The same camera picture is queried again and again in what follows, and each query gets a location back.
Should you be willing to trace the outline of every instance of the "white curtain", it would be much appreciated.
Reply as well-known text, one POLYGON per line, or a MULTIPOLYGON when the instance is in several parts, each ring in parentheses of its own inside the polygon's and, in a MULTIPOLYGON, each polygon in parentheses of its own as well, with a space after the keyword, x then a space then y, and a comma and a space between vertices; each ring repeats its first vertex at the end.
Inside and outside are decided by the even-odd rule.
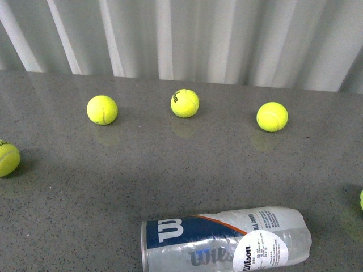
POLYGON ((362 0, 0 0, 0 69, 363 93, 362 0))

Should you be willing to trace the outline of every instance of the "tennis ball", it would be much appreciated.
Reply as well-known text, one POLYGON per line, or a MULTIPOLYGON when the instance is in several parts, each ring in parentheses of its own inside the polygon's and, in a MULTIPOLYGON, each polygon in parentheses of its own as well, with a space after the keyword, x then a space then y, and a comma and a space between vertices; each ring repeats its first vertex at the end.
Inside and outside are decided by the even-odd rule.
POLYGON ((19 163, 19 150, 13 144, 0 140, 0 177, 10 174, 19 163))
POLYGON ((108 125, 114 122, 118 112, 116 102, 106 95, 93 97, 87 105, 88 117, 92 122, 99 125, 108 125))
POLYGON ((191 90, 178 90, 171 98, 170 107, 175 115, 182 118, 189 118, 196 114, 199 108, 199 98, 191 90))
POLYGON ((363 210, 363 191, 361 192, 361 208, 363 210))
POLYGON ((277 102, 268 102, 258 110, 256 119, 263 130, 276 132, 283 129, 288 122, 288 111, 277 102))

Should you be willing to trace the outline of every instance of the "tennis ball can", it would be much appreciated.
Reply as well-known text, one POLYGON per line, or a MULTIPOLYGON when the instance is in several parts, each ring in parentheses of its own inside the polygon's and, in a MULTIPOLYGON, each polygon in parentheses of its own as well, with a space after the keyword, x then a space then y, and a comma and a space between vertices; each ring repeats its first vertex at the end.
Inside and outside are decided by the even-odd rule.
POLYGON ((223 211, 142 222, 143 272, 240 272, 295 265, 311 235, 286 207, 223 211))

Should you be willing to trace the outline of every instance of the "can bottom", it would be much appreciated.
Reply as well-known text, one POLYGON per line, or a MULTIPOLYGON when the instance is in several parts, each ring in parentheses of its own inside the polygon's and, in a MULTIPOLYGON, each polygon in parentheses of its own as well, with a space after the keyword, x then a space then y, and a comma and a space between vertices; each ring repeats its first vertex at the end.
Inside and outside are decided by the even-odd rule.
POLYGON ((149 264, 147 262, 147 243, 146 243, 146 224, 143 221, 141 223, 141 254, 142 254, 142 271, 149 272, 149 264))

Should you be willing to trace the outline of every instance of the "white circular sticker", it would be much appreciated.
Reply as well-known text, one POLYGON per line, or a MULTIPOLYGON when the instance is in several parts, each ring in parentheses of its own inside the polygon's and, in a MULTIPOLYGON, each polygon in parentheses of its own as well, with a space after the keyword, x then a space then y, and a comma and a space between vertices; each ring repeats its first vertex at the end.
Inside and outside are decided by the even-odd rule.
POLYGON ((235 272, 283 266, 289 258, 286 244, 269 231, 252 231, 238 243, 233 257, 235 272))

